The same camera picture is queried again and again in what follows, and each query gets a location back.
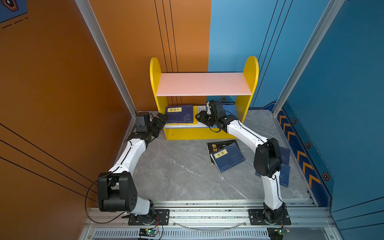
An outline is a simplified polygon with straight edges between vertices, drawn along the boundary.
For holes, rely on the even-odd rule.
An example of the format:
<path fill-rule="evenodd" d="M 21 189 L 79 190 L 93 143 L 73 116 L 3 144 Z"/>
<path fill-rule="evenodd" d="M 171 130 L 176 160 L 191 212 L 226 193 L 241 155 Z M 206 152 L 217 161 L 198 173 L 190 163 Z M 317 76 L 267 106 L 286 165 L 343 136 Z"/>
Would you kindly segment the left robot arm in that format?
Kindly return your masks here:
<path fill-rule="evenodd" d="M 107 173 L 98 176 L 100 211 L 124 211 L 140 216 L 154 214 L 153 202 L 139 197 L 133 173 L 141 155 L 149 143 L 159 136 L 167 121 L 168 117 L 161 113 L 154 117 L 149 112 L 137 114 L 136 127 L 126 139 L 126 148 L 118 161 Z"/>

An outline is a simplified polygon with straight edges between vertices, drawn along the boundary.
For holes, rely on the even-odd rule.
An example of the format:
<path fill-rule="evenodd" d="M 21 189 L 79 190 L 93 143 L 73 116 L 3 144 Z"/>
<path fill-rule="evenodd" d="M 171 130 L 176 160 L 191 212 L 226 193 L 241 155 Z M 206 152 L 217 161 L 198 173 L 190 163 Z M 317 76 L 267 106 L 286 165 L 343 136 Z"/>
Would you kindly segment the white La Dame book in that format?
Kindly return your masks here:
<path fill-rule="evenodd" d="M 205 111 L 206 106 L 175 106 L 166 107 L 166 116 L 168 117 L 166 129 L 175 128 L 207 128 L 206 125 L 197 121 L 195 116 L 200 111 Z"/>

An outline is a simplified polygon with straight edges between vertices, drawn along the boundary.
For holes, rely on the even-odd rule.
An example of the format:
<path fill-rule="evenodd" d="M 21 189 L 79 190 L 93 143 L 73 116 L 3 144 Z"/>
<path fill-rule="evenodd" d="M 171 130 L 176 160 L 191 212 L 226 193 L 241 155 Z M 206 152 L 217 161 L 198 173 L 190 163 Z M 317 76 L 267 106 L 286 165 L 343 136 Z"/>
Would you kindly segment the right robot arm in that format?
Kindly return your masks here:
<path fill-rule="evenodd" d="M 243 125 L 240 120 L 226 114 L 218 101 L 207 103 L 207 109 L 200 111 L 195 118 L 208 127 L 218 127 L 247 145 L 254 153 L 254 168 L 262 176 L 264 188 L 263 218 L 268 225 L 290 225 L 287 205 L 281 197 L 280 173 L 282 155 L 279 143 L 274 138 L 263 137 Z"/>

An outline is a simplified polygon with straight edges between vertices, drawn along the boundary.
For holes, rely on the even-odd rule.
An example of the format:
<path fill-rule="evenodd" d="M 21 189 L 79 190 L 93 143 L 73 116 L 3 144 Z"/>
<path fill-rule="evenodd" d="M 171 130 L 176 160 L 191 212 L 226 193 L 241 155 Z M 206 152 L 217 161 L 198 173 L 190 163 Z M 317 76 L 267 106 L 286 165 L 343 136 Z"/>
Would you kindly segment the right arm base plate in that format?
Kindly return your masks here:
<path fill-rule="evenodd" d="M 288 211 L 282 210 L 264 210 L 249 209 L 249 220 L 252 226 L 290 226 L 292 224 Z"/>

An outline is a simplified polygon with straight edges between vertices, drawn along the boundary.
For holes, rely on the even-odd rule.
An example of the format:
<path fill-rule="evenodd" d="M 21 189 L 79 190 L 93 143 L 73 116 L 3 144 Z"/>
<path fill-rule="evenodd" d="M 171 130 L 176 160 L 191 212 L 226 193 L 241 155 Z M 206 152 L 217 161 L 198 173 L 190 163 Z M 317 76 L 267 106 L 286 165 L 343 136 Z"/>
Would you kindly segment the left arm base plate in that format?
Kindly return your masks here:
<path fill-rule="evenodd" d="M 167 226 L 170 220 L 169 209 L 150 210 L 147 215 L 134 215 L 129 218 L 129 226 Z"/>

